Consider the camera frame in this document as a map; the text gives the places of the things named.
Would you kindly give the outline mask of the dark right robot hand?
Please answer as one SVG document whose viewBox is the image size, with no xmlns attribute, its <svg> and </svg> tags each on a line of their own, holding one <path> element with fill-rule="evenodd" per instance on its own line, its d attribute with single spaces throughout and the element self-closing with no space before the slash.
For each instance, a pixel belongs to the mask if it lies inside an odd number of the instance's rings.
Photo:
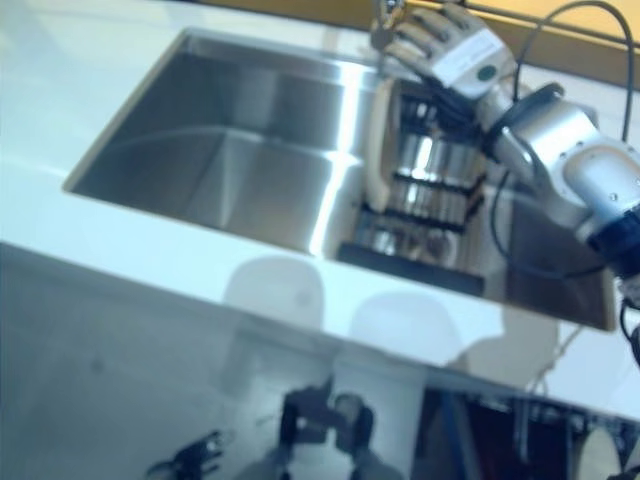
<svg viewBox="0 0 640 480">
<path fill-rule="evenodd" d="M 458 4 L 412 10 L 383 52 L 418 76 L 456 121 L 486 132 L 513 105 L 506 87 L 515 70 L 511 50 Z"/>
</svg>

